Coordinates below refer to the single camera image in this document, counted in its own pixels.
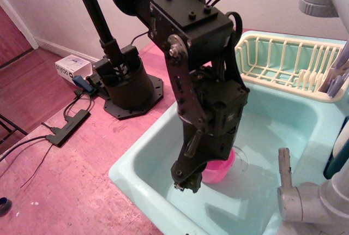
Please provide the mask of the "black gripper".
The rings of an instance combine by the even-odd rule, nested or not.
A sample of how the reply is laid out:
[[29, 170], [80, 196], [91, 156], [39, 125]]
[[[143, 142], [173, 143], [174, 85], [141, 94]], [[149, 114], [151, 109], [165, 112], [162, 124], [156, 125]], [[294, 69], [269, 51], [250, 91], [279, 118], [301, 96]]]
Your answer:
[[171, 167], [174, 188], [198, 192], [207, 163], [227, 160], [236, 139], [249, 89], [236, 81], [202, 84], [197, 89], [199, 103], [208, 113], [209, 129], [183, 121], [183, 145]]

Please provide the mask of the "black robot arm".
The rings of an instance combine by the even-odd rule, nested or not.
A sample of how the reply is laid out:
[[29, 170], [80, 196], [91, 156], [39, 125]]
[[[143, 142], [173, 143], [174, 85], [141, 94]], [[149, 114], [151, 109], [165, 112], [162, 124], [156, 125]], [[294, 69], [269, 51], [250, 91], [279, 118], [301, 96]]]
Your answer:
[[149, 38], [164, 53], [183, 123], [172, 179], [177, 189], [197, 192], [207, 163], [228, 159], [248, 101], [234, 52], [242, 20], [206, 0], [113, 1], [147, 26]]

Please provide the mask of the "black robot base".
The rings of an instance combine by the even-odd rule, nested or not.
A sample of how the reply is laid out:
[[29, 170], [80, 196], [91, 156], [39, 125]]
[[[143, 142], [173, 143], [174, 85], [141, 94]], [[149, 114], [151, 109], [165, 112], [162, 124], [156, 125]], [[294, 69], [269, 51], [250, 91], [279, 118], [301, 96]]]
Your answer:
[[134, 45], [119, 47], [97, 0], [82, 1], [105, 53], [89, 79], [106, 96], [104, 110], [119, 120], [145, 115], [163, 98], [162, 79], [147, 74]]

